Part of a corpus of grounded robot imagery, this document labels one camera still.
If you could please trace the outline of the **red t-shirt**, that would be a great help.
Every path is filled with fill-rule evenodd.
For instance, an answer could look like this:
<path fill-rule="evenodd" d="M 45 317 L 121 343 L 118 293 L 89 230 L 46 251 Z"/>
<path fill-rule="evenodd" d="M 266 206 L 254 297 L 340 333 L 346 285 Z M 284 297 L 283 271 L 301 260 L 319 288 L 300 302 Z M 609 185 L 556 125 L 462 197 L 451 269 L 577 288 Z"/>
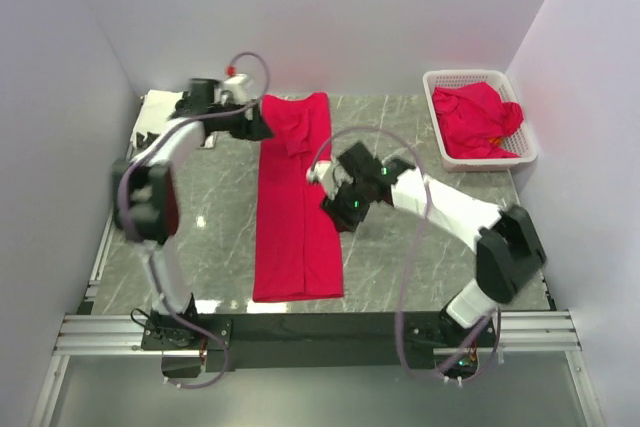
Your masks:
<path fill-rule="evenodd" d="M 253 300 L 259 303 L 344 295 L 341 242 L 322 210 L 324 191 L 306 174 L 331 136 L 329 98 L 267 95 L 263 117 L 274 137 L 261 143 Z"/>

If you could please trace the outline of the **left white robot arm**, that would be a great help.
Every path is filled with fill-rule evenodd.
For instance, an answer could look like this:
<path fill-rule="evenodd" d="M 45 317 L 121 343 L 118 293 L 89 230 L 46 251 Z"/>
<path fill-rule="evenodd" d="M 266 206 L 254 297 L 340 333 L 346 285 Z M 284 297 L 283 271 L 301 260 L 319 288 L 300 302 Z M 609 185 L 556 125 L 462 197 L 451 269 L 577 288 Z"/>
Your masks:
<path fill-rule="evenodd" d="M 179 265 L 175 236 L 180 211 L 174 173 L 214 133 L 227 132 L 248 141 L 272 137 L 260 112 L 260 99 L 248 92 L 250 82 L 240 73 L 230 73 L 222 81 L 191 79 L 185 92 L 171 97 L 167 120 L 151 143 L 112 166 L 114 222 L 139 247 L 153 294 L 145 332 L 179 349 L 193 346 L 206 333 Z"/>

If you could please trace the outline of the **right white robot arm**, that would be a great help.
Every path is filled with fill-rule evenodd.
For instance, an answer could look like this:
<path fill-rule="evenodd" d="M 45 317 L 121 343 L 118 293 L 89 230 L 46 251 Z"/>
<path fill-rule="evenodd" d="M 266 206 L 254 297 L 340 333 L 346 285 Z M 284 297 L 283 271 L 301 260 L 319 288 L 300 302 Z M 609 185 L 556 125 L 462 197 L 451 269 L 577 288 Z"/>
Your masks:
<path fill-rule="evenodd" d="M 547 262 L 531 216 L 464 194 L 393 157 L 386 162 L 357 142 L 331 160 L 315 160 L 307 180 L 322 187 L 322 210 L 338 232 L 353 232 L 374 203 L 414 214 L 458 238 L 476 257 L 475 274 L 440 311 L 439 334 L 460 346 L 474 326 L 510 304 Z"/>

